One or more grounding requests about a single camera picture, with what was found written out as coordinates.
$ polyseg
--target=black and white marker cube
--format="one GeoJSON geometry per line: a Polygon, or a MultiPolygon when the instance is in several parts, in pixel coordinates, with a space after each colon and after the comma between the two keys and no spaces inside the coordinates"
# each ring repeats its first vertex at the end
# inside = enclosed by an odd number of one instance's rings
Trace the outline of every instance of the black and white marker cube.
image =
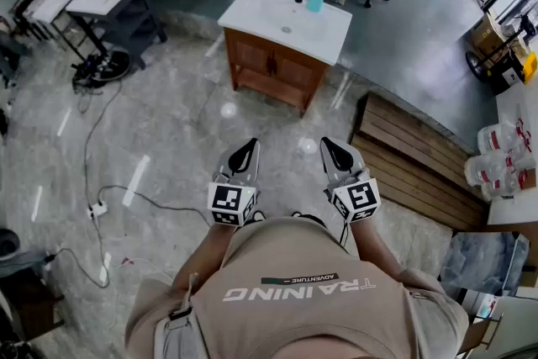
{"type": "Polygon", "coordinates": [[[209,183],[208,209],[215,223],[242,226],[255,206],[254,187],[209,183]]]}
{"type": "Polygon", "coordinates": [[[354,223],[373,216],[381,205],[381,198],[377,190],[377,182],[375,178],[372,178],[365,182],[336,188],[331,202],[344,217],[346,223],[354,223]]]}

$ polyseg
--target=wooden platform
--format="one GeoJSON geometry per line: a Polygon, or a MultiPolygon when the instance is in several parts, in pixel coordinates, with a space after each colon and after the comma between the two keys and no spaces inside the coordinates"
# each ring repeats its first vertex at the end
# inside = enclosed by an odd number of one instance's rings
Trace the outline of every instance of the wooden platform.
{"type": "Polygon", "coordinates": [[[467,185],[467,155],[430,126],[379,96],[358,104],[351,143],[386,199],[455,230],[485,224],[488,205],[467,185]]]}

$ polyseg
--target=white tape strip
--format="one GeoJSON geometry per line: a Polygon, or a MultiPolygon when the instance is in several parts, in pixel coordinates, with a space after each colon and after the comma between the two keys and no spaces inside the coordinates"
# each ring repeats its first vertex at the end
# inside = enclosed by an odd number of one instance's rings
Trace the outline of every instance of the white tape strip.
{"type": "Polygon", "coordinates": [[[206,51],[205,56],[212,57],[213,54],[215,54],[215,51],[220,47],[220,44],[223,43],[223,41],[224,41],[224,33],[221,33],[219,37],[213,42],[213,44],[206,51]]]}
{"type": "Polygon", "coordinates": [[[347,80],[350,79],[350,73],[349,71],[344,72],[344,76],[342,77],[342,82],[340,83],[340,86],[338,87],[338,90],[336,91],[336,95],[333,97],[332,102],[330,103],[330,107],[333,108],[338,101],[341,93],[344,91],[344,87],[347,84],[347,80]]]}
{"type": "Polygon", "coordinates": [[[110,261],[112,261],[112,256],[107,252],[104,254],[104,265],[101,266],[101,273],[99,274],[99,280],[101,280],[103,284],[107,282],[107,271],[108,267],[110,267],[110,261]]]}
{"type": "Polygon", "coordinates": [[[334,109],[339,109],[340,108],[340,105],[342,104],[342,101],[344,100],[344,97],[345,97],[345,94],[347,93],[347,91],[350,89],[351,87],[351,83],[353,82],[353,79],[351,78],[349,80],[349,82],[347,83],[347,86],[345,86],[344,90],[342,91],[342,93],[340,94],[340,97],[338,98],[338,100],[336,101],[335,103],[335,106],[333,107],[334,109]]]}
{"type": "Polygon", "coordinates": [[[37,194],[35,195],[34,211],[32,212],[32,222],[35,222],[37,217],[37,211],[40,209],[41,194],[43,193],[43,187],[37,187],[37,194]]]}
{"type": "Polygon", "coordinates": [[[150,163],[150,157],[148,155],[144,155],[144,157],[142,157],[142,160],[136,167],[136,171],[134,171],[133,178],[131,179],[131,182],[127,187],[127,192],[125,192],[122,204],[126,207],[129,207],[131,205],[131,202],[133,202],[133,198],[135,197],[135,194],[133,192],[136,191],[138,183],[140,182],[142,174],[144,173],[145,167],[148,165],[148,163],[150,163]]]}
{"type": "Polygon", "coordinates": [[[69,119],[69,116],[71,115],[71,108],[67,109],[66,115],[64,115],[64,119],[61,121],[60,128],[58,129],[58,133],[56,136],[61,136],[61,133],[64,131],[64,128],[66,127],[67,120],[69,119]]]}

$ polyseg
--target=plastic water bottle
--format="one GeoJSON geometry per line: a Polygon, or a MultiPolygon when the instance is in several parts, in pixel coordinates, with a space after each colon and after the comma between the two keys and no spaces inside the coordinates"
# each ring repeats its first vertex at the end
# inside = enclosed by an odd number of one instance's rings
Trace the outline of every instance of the plastic water bottle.
{"type": "Polygon", "coordinates": [[[479,186],[486,182],[500,180],[508,168],[512,170],[511,156],[501,150],[490,151],[474,156],[465,162],[465,178],[470,186],[479,186]]]}
{"type": "Polygon", "coordinates": [[[481,154],[495,150],[508,153],[519,144],[519,141],[518,130],[508,123],[487,126],[478,132],[478,149],[481,154]]]}
{"type": "Polygon", "coordinates": [[[526,171],[507,172],[506,175],[494,182],[485,182],[482,184],[482,195],[487,201],[491,201],[493,198],[514,196],[521,190],[526,178],[526,171]]]}

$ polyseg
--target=sink cabinet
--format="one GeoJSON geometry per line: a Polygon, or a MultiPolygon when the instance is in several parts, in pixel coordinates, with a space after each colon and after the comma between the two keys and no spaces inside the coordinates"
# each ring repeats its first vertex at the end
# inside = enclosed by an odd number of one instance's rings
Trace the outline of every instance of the sink cabinet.
{"type": "Polygon", "coordinates": [[[224,29],[224,36],[234,90],[251,88],[299,108],[303,117],[327,64],[253,34],[224,29]]]}

